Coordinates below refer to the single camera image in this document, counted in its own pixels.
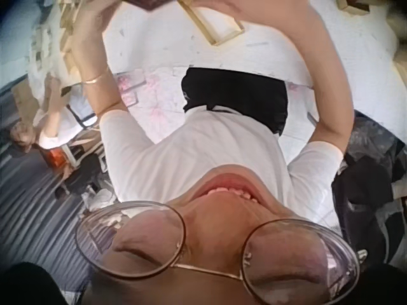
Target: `table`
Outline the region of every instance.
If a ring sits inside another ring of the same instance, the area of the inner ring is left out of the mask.
[[[313,0],[338,49],[352,87],[355,108],[407,142],[407,88],[392,63],[397,38],[386,24],[387,7],[371,7],[368,16],[339,11],[335,0]],[[59,9],[52,11],[54,35]],[[113,73],[157,67],[209,67],[244,71],[312,86],[296,48],[280,32],[244,23],[246,33],[221,46],[211,46],[177,3],[146,13],[123,3],[104,34]],[[70,85],[56,41],[53,69]]]

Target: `white cloth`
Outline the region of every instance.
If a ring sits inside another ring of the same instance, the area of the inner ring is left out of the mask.
[[[314,220],[343,159],[325,142],[312,142],[286,165],[266,126],[238,114],[193,109],[185,124],[158,144],[123,111],[100,122],[110,178],[120,201],[165,203],[185,193],[209,170],[236,164],[254,171],[270,192],[298,215]]]
[[[79,119],[84,120],[89,115],[93,114],[92,108],[90,107],[88,100],[83,96],[81,86],[73,86],[71,90],[71,98],[69,100],[69,105],[72,111],[79,117]],[[41,131],[39,135],[38,145],[44,149],[52,149],[60,147],[67,144],[70,140],[75,138],[79,132],[83,130],[82,126],[76,121],[74,115],[68,108],[63,108],[60,112],[60,124],[58,130],[58,136],[51,138],[47,137],[44,132]],[[34,126],[42,128],[45,123],[46,113],[43,110],[39,110],[34,118]],[[83,122],[85,126],[92,126],[97,121],[96,116],[92,116]]]

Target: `eyeglasses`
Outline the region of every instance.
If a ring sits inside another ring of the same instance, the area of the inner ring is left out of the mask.
[[[356,253],[340,236],[294,219],[254,229],[235,272],[191,266],[181,215],[147,201],[119,203],[89,215],[75,240],[94,268],[115,278],[143,280],[168,268],[188,269],[242,281],[261,304],[334,304],[352,291],[360,273]]]

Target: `bracelet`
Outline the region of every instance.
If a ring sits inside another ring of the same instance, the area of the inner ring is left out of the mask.
[[[92,79],[92,80],[90,80],[90,81],[83,81],[82,83],[83,83],[84,85],[92,85],[92,84],[95,84],[95,83],[97,83],[106,73],[108,73],[109,71],[110,71],[109,65],[107,65],[106,70],[105,70],[101,75],[99,75],[97,78],[94,78],[94,79]]]

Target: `woman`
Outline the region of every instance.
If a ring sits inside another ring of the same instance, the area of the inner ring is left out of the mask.
[[[286,100],[284,83],[229,71],[189,70],[186,122],[154,145],[128,113],[107,65],[102,32],[119,5],[90,1],[74,26],[72,52],[122,202],[78,228],[79,250],[95,271],[82,304],[344,298],[357,283],[358,258],[339,236],[306,220],[329,191],[354,121],[347,76],[319,14],[308,0],[195,1],[278,29],[303,55],[320,121],[287,165],[276,135],[284,118],[273,124],[269,108]],[[263,82],[270,83],[266,99],[253,90]],[[102,225],[123,214],[119,230]]]
[[[19,121],[10,130],[12,141],[24,153],[38,145],[53,149],[67,144],[97,118],[83,96],[81,86],[61,89],[60,81],[47,75],[45,79],[45,101],[48,110],[37,112],[34,122]]]

